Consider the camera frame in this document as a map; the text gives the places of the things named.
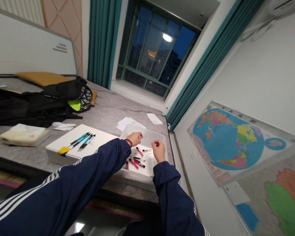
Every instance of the map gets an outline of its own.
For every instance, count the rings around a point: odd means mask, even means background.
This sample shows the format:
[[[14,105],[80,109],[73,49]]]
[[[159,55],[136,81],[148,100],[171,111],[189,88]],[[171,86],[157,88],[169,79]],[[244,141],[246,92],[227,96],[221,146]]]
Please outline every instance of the map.
[[[218,185],[295,144],[295,137],[211,102],[188,129]]]
[[[224,189],[250,235],[295,236],[295,155]]]

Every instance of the hand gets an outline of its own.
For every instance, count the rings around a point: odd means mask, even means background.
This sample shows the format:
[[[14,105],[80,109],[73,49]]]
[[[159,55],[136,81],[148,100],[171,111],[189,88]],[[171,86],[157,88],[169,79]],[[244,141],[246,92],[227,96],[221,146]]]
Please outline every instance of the hand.
[[[127,139],[129,139],[132,142],[132,146],[137,146],[139,143],[141,143],[141,139],[143,138],[143,135],[141,132],[135,132],[130,134]]]
[[[152,142],[153,154],[157,163],[165,161],[165,146],[161,140],[154,140]]]

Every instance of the black bag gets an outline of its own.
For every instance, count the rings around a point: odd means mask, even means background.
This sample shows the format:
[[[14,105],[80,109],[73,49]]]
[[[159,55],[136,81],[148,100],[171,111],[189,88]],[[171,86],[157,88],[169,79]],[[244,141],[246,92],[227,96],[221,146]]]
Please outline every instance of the black bag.
[[[59,100],[81,100],[81,108],[79,111],[86,110],[92,101],[92,91],[86,85],[87,81],[80,76],[75,80],[58,83],[55,85],[47,85],[42,92],[45,96],[56,97]]]
[[[66,100],[45,97],[42,93],[18,94],[0,89],[0,126],[25,124],[47,128],[68,118],[82,119],[71,112]]]

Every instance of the glass window pane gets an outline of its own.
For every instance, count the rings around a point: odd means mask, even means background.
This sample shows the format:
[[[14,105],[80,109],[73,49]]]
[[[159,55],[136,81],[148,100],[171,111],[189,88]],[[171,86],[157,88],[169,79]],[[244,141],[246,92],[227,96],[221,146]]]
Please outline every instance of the glass window pane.
[[[149,74],[150,68],[156,56],[156,51],[163,37],[167,19],[154,13],[150,28],[148,29],[147,39],[142,50],[138,70]]]
[[[122,67],[117,67],[116,79],[121,79],[122,76]]]
[[[183,26],[175,42],[173,50],[170,52],[166,62],[160,82],[169,85],[172,81],[182,59],[188,51],[188,48],[195,36],[195,32]]]
[[[125,80],[142,88],[144,86],[146,78],[139,76],[138,74],[135,74],[129,70],[126,70]]]
[[[163,35],[161,45],[155,57],[152,70],[150,72],[150,75],[156,79],[158,79],[158,77],[160,76],[160,73],[163,69],[168,53],[171,49],[171,46],[174,43],[178,30],[179,30],[179,25],[172,21],[169,21],[165,30],[165,34]]]
[[[147,82],[147,84],[145,86],[145,89],[149,90],[149,91],[151,91],[151,92],[153,92],[153,93],[155,93],[155,94],[157,94],[157,95],[159,95],[161,97],[164,96],[164,94],[165,94],[165,92],[167,90],[167,88],[165,88],[165,87],[163,87],[163,86],[161,86],[161,85],[159,85],[159,84],[157,84],[155,82],[152,82],[150,80]]]
[[[129,55],[128,65],[137,68],[140,57],[140,52],[144,42],[145,35],[147,34],[148,23],[150,22],[152,12],[145,7],[140,8],[139,17],[137,20],[137,27],[135,29],[131,51]]]

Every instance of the transparent plastic container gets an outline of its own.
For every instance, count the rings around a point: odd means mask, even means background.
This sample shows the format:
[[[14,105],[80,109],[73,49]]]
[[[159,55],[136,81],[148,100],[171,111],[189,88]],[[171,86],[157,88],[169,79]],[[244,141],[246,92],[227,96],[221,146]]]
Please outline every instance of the transparent plastic container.
[[[127,136],[133,132],[141,132],[143,135],[141,144],[138,145],[141,151],[143,149],[152,149],[151,142],[156,139],[161,140],[165,145],[165,160],[168,161],[166,139],[164,135],[134,125],[127,125],[122,132],[120,139],[126,139]],[[143,170],[141,167],[139,167],[138,170],[135,169],[133,171],[121,168],[121,170],[119,170],[112,176],[112,179],[150,191],[155,191],[155,186],[153,183],[153,167],[155,165],[156,161],[154,162],[153,166],[146,166],[146,168],[149,168],[151,174],[149,174],[149,172],[147,172],[146,170]]]

